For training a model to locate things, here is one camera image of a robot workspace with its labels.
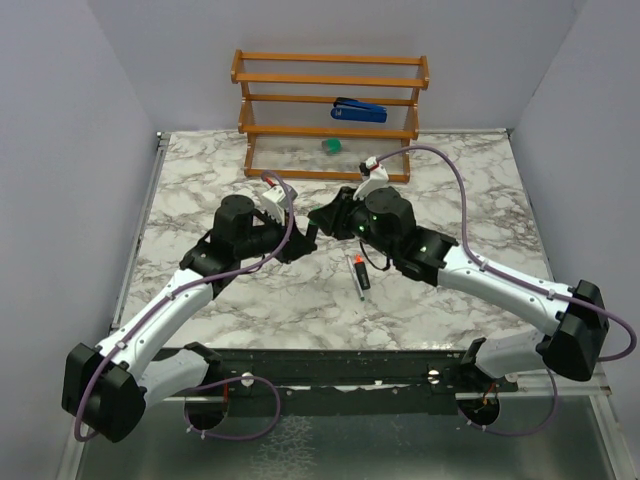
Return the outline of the black green highlighter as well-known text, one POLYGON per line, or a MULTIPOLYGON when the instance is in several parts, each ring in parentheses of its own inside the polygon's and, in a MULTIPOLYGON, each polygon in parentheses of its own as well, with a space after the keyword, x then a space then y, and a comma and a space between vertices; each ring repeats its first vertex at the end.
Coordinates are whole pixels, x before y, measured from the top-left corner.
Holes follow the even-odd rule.
POLYGON ((318 226, 314 222, 310 221, 307 226, 306 238, 314 242, 316 240, 317 233, 318 233, 318 226))

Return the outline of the thin white green pen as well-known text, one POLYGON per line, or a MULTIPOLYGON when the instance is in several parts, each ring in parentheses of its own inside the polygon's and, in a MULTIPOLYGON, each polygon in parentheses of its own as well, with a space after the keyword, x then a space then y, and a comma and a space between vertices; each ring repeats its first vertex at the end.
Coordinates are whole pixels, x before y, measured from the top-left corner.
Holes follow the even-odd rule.
POLYGON ((351 259, 350 259, 349 255, 345 255, 345 258, 346 258, 348 271, 350 273, 350 276, 352 278, 352 282, 353 282, 355 290, 356 290, 357 297, 358 297, 358 299, 360 301, 364 302, 365 301, 364 291, 361 288, 361 285, 360 285, 360 282, 358 280, 358 276, 357 276, 356 270, 354 268, 354 265, 351 262, 351 259))

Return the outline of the black orange highlighter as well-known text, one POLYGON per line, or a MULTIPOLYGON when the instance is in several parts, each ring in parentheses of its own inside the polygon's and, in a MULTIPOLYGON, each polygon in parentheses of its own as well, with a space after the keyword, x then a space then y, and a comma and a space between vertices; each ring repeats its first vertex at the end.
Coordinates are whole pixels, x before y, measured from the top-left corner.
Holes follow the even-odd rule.
POLYGON ((369 275, 366 264, 360 254, 355 255, 353 266, 361 289, 363 291, 369 290, 371 288, 369 275))

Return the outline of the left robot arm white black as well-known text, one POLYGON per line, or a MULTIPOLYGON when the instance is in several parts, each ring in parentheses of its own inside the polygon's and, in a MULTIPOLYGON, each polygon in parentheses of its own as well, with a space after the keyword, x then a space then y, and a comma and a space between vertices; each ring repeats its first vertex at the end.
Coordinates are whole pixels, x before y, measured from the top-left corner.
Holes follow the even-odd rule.
POLYGON ((290 263, 313 253, 317 232, 301 233, 294 213, 297 193, 273 186, 254 203, 225 197, 212 228, 184 255, 168 283, 132 320, 95 346, 77 344, 67 355, 62 407, 74 416, 74 437, 126 438, 145 411, 183 390, 206 395, 221 371, 196 343, 165 360, 157 354, 177 330, 212 303, 237 277, 270 260, 290 263))

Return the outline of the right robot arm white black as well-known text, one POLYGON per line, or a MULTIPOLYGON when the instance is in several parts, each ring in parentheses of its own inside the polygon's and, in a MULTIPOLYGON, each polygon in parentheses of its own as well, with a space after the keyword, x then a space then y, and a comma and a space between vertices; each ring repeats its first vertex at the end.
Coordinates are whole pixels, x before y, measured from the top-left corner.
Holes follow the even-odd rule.
POLYGON ((571 287, 515 270, 502 278, 486 259, 469 257, 455 238, 419 226, 411 203, 394 188, 363 200, 354 193, 341 188, 309 220, 336 240, 368 244, 407 278, 472 295, 530 324, 521 334, 473 341, 459 367, 467 389, 481 391, 494 379, 542 368, 574 381, 591 379, 609 329, 596 285, 571 287))

